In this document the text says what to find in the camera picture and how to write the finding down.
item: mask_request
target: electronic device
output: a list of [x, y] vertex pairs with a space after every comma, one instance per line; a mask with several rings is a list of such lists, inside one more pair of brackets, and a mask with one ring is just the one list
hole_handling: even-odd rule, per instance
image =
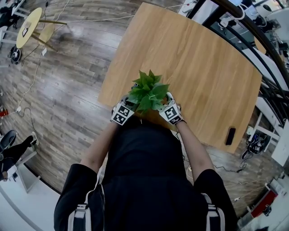
[[231, 145], [234, 139], [234, 135], [235, 135], [236, 129], [233, 127], [229, 128], [228, 134], [227, 134], [227, 138], [226, 138], [226, 145]]

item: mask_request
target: shoe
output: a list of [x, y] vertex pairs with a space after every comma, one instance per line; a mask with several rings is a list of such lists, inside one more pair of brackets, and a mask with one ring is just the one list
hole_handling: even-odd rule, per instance
[[33, 145], [39, 145], [39, 141], [38, 141], [38, 138], [37, 138], [37, 136], [36, 136], [36, 133], [35, 132], [32, 132], [31, 133], [31, 136], [33, 137], [33, 141], [30, 143], [31, 144], [31, 146], [33, 146]]

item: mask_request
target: round table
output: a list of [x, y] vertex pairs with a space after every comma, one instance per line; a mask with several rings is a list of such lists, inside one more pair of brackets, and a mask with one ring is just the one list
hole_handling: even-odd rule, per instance
[[[52, 46], [47, 44], [48, 40], [53, 35], [54, 29], [55, 29], [55, 26], [53, 25], [53, 23], [64, 24], [64, 25], [66, 25], [66, 23], [58, 22], [58, 21], [42, 20], [40, 19], [41, 15], [42, 15], [42, 8], [39, 7], [35, 9], [34, 11], [32, 11], [31, 14], [25, 19], [24, 23], [22, 24], [18, 32], [18, 36], [16, 40], [17, 48], [22, 48], [27, 43], [29, 38], [32, 37], [36, 39], [40, 44], [46, 45], [47, 47], [57, 51]], [[46, 27], [44, 27], [44, 29], [40, 33], [38, 33], [35, 31], [35, 28], [37, 27], [39, 22], [50, 23], [50, 24], [48, 24]], [[27, 29], [27, 32], [23, 36], [22, 33], [25, 29]]]

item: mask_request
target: sleeve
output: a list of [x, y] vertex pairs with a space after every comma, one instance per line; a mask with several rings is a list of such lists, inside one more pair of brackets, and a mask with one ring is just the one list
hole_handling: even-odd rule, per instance
[[68, 216], [78, 204], [85, 202], [86, 194], [94, 189], [96, 181], [97, 174], [92, 169], [81, 164], [73, 164], [70, 167], [54, 211], [55, 231], [67, 230]]
[[204, 170], [194, 183], [194, 189], [206, 193], [216, 207], [225, 215], [225, 230], [234, 231], [237, 228], [237, 215], [225, 189], [222, 178], [212, 169]]

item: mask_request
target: black t-shirt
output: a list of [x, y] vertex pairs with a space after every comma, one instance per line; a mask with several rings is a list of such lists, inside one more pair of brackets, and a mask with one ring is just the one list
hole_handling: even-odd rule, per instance
[[[56, 205], [54, 228], [67, 229], [68, 216], [93, 190], [97, 174], [73, 164]], [[237, 217], [220, 176], [203, 171], [194, 186], [186, 179], [179, 140], [162, 127], [129, 120], [116, 134], [101, 187], [90, 193], [92, 230], [205, 230], [207, 202], [225, 214], [226, 231], [235, 230]]]

